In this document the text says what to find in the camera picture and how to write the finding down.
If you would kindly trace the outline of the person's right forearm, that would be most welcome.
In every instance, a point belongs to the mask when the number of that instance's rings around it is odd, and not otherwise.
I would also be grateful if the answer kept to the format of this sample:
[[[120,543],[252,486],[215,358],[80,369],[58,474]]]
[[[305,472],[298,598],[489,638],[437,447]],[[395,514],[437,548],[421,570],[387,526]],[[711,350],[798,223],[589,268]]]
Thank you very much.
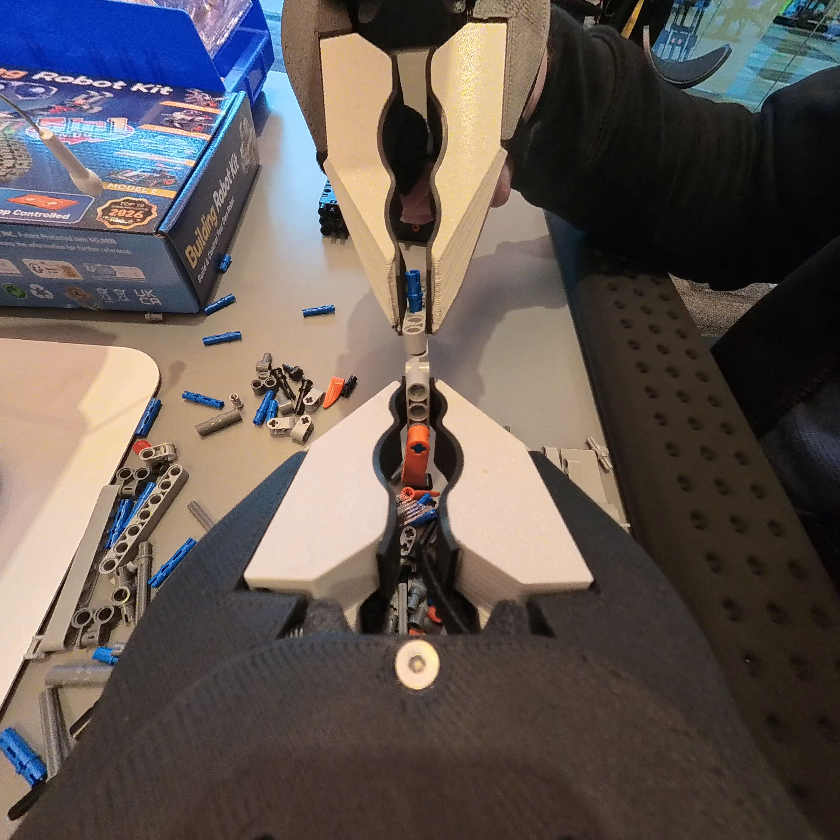
[[[759,112],[658,79],[610,28],[551,13],[548,74],[511,142],[511,185],[593,243],[734,289],[802,269],[838,280],[839,74]]]

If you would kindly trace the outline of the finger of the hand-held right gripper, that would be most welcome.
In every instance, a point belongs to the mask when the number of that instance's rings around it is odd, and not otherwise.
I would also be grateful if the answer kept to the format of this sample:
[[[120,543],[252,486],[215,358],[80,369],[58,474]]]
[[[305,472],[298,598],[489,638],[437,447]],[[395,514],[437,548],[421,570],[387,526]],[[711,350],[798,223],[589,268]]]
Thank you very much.
[[[401,331],[401,257],[391,222],[396,179],[382,143],[396,94],[393,61],[359,34],[322,38],[320,56],[328,138],[324,169],[374,296]]]
[[[506,24],[468,23],[430,59],[428,81],[443,125],[432,180],[437,226],[428,250],[433,332],[465,278],[507,158],[501,147],[506,47]]]

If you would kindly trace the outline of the white book stand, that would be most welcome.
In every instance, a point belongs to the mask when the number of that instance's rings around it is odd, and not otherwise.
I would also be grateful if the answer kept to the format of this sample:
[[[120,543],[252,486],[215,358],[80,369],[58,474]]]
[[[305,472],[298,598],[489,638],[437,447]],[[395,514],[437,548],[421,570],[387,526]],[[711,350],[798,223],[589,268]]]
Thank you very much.
[[[5,307],[81,312],[86,308]],[[2,338],[2,699],[160,380],[137,350]]]

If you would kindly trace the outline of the pile of small building pieces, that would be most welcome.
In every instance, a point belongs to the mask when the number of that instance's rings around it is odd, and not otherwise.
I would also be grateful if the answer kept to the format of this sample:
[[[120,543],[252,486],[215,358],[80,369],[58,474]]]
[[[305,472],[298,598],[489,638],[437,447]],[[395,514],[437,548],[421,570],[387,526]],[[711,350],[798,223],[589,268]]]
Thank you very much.
[[[103,685],[119,661],[130,633],[148,610],[153,574],[151,534],[188,479],[174,444],[139,441],[140,464],[122,467],[94,507],[79,547],[51,606],[42,632],[24,660],[84,654],[82,663],[59,664],[37,694],[41,745],[21,728],[2,730],[2,762],[26,783],[27,793],[9,810],[18,819],[37,800],[66,760],[90,712],[67,726],[60,689]]]

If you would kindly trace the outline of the black office chair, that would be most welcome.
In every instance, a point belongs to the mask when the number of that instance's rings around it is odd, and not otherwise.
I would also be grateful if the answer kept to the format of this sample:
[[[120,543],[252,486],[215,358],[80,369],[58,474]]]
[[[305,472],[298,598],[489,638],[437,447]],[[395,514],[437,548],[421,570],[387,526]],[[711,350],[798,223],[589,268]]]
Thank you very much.
[[[644,27],[643,46],[647,60],[656,76],[677,89],[693,88],[705,81],[723,66],[732,53],[732,46],[725,43],[694,59],[659,59],[653,52],[648,26]]]

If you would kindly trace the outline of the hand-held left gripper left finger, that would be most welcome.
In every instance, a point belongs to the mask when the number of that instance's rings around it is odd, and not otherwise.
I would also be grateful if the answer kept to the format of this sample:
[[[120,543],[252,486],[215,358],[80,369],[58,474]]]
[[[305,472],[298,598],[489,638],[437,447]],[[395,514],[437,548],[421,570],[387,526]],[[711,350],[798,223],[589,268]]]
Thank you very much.
[[[359,630],[403,460],[401,390],[390,383],[310,444],[245,570],[251,589],[336,601]]]

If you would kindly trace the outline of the black perforated block assembly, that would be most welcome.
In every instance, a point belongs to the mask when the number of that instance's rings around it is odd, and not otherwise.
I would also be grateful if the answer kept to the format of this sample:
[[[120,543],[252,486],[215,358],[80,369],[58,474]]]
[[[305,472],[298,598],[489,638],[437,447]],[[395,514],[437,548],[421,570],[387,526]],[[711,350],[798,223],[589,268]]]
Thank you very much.
[[[321,236],[345,239],[350,235],[330,181],[325,182],[319,199],[318,219]]]

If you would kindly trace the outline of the blue plastic bin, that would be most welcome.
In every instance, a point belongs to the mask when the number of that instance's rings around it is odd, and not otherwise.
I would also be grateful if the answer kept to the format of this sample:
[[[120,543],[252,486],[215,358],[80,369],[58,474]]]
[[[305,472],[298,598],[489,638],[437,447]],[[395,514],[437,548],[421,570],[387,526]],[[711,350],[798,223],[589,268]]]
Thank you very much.
[[[275,62],[258,2],[211,56],[182,10],[107,1],[2,1],[1,58],[4,68],[91,80],[244,91],[252,102]]]

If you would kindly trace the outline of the black perforated edge pad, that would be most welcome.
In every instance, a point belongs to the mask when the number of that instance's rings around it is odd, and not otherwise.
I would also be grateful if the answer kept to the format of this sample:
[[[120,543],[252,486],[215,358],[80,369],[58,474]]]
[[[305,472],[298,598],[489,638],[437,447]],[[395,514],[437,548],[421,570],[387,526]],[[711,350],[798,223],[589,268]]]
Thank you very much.
[[[833,583],[671,280],[546,220],[633,534],[783,787],[838,838]]]

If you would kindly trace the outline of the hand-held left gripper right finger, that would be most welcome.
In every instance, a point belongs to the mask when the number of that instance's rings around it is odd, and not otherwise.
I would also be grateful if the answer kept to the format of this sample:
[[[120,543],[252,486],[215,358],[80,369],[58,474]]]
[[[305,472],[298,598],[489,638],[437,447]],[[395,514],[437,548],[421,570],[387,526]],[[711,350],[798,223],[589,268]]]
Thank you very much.
[[[430,406],[454,586],[479,624],[501,601],[588,589],[593,575],[527,446],[442,380]]]

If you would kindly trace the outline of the blue robot kit box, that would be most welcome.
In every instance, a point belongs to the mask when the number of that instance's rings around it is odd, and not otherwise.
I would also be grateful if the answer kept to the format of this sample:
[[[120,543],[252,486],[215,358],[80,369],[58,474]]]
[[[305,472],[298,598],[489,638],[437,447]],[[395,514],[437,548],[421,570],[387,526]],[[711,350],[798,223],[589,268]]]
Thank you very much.
[[[259,172],[249,98],[2,69],[5,307],[197,312]]]

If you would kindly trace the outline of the grey curved panel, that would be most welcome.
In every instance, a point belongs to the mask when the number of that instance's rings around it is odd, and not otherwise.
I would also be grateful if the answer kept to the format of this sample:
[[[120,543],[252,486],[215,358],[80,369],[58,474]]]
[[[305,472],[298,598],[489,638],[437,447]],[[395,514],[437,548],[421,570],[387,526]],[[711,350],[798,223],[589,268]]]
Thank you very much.
[[[620,511],[608,501],[601,478],[597,457],[591,449],[542,447],[545,457],[559,467],[570,480],[581,488],[595,504],[604,510],[624,530],[630,530]]]

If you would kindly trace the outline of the light grey beam frame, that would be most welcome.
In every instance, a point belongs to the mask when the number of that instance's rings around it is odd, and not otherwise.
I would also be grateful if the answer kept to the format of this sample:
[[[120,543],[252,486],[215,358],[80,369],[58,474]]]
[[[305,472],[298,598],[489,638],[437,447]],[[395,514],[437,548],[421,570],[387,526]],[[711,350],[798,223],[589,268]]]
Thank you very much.
[[[425,309],[406,312],[402,337],[407,353],[405,366],[407,423],[409,426],[427,425],[430,384]]]

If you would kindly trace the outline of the orange thin holed piece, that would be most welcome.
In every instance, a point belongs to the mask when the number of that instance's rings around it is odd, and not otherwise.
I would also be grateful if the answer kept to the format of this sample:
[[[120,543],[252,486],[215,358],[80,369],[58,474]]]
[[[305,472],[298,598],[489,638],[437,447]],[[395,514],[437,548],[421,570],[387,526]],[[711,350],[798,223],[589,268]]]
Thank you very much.
[[[414,423],[407,429],[406,447],[402,468],[402,483],[406,487],[426,489],[429,457],[429,430],[425,423]]]

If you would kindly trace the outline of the person's right hand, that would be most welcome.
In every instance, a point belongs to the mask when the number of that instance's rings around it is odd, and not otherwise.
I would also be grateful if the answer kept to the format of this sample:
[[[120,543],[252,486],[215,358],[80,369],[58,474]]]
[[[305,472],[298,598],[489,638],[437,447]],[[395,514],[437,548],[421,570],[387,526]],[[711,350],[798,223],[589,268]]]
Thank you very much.
[[[534,110],[537,108],[547,76],[549,57],[550,55],[548,51],[544,52],[542,55],[542,61],[539,68],[539,72],[533,83],[529,100],[527,101],[527,104],[521,113],[521,121],[526,122],[530,120]],[[496,191],[494,192],[494,195],[490,201],[491,207],[500,207],[508,201],[508,198],[511,193],[511,176],[512,162],[511,157],[508,156],[500,171]]]

